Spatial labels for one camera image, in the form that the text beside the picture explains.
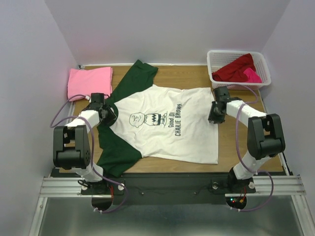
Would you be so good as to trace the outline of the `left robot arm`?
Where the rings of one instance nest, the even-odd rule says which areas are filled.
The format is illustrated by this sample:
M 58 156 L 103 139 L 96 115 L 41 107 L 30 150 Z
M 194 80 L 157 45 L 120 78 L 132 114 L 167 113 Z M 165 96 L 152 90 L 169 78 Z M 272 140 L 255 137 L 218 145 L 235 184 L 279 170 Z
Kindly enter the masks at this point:
M 94 162 L 95 135 L 93 128 L 101 123 L 109 124 L 117 116 L 106 103 L 104 93 L 76 94 L 89 104 L 78 116 L 70 116 L 55 122 L 59 112 L 50 123 L 53 128 L 53 163 L 57 168 L 72 170 L 81 178 L 78 184 L 86 195 L 114 193 L 114 183 L 104 178 L 104 170 Z

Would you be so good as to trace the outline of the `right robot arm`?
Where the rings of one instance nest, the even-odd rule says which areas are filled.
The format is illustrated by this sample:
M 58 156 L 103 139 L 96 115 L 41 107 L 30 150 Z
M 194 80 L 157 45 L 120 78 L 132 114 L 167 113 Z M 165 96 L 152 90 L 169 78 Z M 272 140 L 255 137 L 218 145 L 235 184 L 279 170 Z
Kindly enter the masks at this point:
M 213 124 L 225 122 L 225 116 L 236 118 L 236 150 L 240 156 L 238 125 L 241 122 L 247 128 L 247 152 L 239 163 L 228 173 L 226 186 L 231 192 L 237 192 L 249 185 L 251 178 L 260 167 L 285 150 L 285 140 L 281 118 L 277 114 L 266 114 L 252 108 L 239 97 L 231 97 L 227 87 L 213 90 L 208 121 Z

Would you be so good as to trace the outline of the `white and green t-shirt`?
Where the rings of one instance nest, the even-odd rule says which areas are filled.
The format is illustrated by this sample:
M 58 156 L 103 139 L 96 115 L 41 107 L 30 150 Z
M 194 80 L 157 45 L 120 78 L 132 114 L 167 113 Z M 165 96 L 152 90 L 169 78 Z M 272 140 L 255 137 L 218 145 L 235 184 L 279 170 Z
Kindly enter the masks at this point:
M 218 127 L 208 121 L 210 88 L 159 87 L 157 72 L 137 60 L 106 99 L 116 119 L 97 128 L 97 164 L 109 175 L 120 176 L 144 157 L 218 163 Z

